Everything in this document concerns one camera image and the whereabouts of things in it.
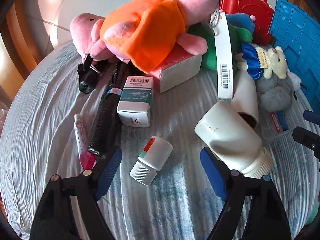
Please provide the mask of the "blue dress pig plush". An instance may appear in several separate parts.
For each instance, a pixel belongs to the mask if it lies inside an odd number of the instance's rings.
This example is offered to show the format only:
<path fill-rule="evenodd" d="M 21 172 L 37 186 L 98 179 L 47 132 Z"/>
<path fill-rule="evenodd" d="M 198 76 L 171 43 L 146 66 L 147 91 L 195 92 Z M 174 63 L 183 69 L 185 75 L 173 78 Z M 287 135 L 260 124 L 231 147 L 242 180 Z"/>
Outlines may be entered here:
<path fill-rule="evenodd" d="M 234 27 L 247 29 L 251 34 L 254 33 L 255 25 L 254 22 L 256 17 L 254 15 L 247 15 L 244 13 L 236 13 L 226 15 L 227 22 Z"/>

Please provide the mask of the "large white pill bottle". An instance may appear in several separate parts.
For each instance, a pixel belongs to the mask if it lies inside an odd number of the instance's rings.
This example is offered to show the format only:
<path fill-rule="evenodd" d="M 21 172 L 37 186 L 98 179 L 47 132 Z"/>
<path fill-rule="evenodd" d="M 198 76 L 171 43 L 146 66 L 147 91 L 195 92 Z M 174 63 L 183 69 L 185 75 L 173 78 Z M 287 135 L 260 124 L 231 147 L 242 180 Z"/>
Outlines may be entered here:
<path fill-rule="evenodd" d="M 194 131 L 229 169 L 246 177 L 259 179 L 273 167 L 273 158 L 262 139 L 224 100 L 210 108 Z"/>

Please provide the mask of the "pink white tissue box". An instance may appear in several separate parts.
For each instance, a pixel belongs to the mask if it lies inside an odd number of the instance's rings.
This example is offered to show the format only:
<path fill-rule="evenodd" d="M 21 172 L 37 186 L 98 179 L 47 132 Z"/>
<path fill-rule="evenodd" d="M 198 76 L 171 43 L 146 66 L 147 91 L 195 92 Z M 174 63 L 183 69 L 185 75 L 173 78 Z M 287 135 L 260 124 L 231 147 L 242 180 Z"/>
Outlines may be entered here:
<path fill-rule="evenodd" d="M 163 93 L 197 75 L 200 71 L 202 56 L 206 52 L 200 49 L 199 54 L 192 55 L 179 44 L 175 44 L 169 55 L 147 76 L 153 77 L 155 87 Z"/>

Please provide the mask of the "blue plastic storage crate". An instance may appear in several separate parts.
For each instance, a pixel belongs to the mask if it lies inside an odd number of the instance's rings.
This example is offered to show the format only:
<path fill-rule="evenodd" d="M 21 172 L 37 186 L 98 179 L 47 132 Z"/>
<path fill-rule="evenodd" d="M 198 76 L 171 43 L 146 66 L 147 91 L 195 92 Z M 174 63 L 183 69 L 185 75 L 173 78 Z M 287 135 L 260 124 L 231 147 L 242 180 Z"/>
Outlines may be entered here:
<path fill-rule="evenodd" d="M 269 33 L 287 59 L 289 70 L 298 75 L 311 108 L 319 112 L 319 24 L 287 0 L 276 0 Z"/>

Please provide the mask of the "long white barcode box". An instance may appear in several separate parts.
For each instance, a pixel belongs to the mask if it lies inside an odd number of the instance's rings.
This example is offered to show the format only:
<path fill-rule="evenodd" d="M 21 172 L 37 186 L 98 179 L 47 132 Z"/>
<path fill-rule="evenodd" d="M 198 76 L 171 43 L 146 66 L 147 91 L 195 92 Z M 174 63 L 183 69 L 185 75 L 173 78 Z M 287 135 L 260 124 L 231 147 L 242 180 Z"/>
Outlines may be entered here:
<path fill-rule="evenodd" d="M 224 12 L 217 15 L 214 28 L 217 60 L 217 91 L 220 99 L 233 98 L 233 55 Z"/>

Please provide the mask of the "small white red-label bottle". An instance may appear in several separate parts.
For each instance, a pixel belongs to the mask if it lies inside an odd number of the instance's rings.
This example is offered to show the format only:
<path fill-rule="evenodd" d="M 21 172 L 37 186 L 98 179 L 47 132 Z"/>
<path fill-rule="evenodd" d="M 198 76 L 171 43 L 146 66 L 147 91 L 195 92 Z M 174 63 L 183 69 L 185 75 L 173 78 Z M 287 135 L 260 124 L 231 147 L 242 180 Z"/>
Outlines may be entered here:
<path fill-rule="evenodd" d="M 163 138 L 152 136 L 130 171 L 129 175 L 137 182 L 149 186 L 163 168 L 173 151 L 173 146 Z"/>

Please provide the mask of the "clear floss pick box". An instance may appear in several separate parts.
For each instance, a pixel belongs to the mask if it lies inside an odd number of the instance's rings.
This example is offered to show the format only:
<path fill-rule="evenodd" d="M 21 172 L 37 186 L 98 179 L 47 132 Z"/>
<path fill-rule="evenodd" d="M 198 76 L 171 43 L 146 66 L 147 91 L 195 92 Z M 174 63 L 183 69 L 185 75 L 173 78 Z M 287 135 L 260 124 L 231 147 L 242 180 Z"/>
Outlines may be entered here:
<path fill-rule="evenodd" d="M 274 140 L 277 137 L 283 136 L 289 132 L 289 126 L 285 120 L 285 116 L 281 111 L 259 112 L 259 124 L 261 133 L 264 139 Z"/>

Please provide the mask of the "teal white medicine box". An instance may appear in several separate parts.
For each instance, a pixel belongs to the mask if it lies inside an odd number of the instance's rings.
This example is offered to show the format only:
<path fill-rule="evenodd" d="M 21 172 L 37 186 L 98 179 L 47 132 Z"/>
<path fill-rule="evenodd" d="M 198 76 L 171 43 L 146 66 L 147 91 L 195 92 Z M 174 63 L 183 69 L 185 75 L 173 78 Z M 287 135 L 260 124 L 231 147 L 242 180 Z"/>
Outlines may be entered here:
<path fill-rule="evenodd" d="M 124 126 L 148 128 L 151 120 L 153 78 L 128 76 L 117 106 Z"/>

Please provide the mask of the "red hard-shell handbag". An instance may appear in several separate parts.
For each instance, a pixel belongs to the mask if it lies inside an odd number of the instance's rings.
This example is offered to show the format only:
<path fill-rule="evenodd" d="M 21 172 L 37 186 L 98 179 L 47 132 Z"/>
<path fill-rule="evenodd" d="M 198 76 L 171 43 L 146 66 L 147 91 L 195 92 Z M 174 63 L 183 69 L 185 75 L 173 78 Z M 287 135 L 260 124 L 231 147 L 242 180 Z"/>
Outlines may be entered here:
<path fill-rule="evenodd" d="M 220 0 L 220 9 L 229 15 L 244 13 L 254 16 L 253 42 L 262 46 L 269 43 L 271 35 L 268 31 L 274 10 L 267 0 Z"/>

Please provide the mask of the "thin white pink tube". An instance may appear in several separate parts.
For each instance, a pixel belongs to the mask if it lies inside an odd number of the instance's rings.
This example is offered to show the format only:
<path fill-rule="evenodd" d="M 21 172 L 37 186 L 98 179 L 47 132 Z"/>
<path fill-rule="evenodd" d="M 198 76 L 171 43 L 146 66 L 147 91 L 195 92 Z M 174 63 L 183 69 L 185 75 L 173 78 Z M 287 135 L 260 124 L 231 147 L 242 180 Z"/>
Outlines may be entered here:
<path fill-rule="evenodd" d="M 88 138 L 81 114 L 74 115 L 74 132 L 80 165 L 83 170 L 91 170 L 95 165 L 95 157 L 87 150 Z"/>

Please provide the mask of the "cream bear grey fur plush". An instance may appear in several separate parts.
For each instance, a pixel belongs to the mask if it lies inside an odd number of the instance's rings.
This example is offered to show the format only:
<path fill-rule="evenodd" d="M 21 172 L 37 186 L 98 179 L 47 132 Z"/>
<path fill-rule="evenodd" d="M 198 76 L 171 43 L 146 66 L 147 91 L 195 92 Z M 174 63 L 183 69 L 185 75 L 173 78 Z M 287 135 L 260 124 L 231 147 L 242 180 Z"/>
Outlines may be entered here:
<path fill-rule="evenodd" d="M 235 56 L 237 68 L 253 79 L 260 107 L 273 113 L 287 111 L 292 105 L 294 88 L 283 49 L 280 46 L 265 49 L 247 42 L 240 49 Z"/>

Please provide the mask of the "white cardboard tube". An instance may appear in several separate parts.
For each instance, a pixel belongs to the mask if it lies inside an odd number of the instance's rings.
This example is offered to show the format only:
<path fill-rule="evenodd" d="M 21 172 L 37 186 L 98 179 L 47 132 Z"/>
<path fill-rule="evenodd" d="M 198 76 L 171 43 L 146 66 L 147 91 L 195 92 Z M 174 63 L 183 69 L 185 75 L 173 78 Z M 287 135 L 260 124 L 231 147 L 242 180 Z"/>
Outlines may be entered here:
<path fill-rule="evenodd" d="M 245 70 L 237 71 L 233 81 L 231 107 L 255 129 L 259 123 L 255 82 Z"/>

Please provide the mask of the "pink pig plush orange dress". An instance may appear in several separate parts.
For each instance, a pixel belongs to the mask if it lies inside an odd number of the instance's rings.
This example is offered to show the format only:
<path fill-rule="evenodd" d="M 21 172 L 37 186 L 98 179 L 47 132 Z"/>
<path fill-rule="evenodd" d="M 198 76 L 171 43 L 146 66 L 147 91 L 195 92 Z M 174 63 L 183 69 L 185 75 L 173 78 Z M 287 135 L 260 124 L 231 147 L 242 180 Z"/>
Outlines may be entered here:
<path fill-rule="evenodd" d="M 92 64 L 117 57 L 148 74 L 179 45 L 190 55 L 204 54 L 204 38 L 191 25 L 209 21 L 219 0 L 132 0 L 106 17 L 83 13 L 72 19 L 72 41 Z"/>

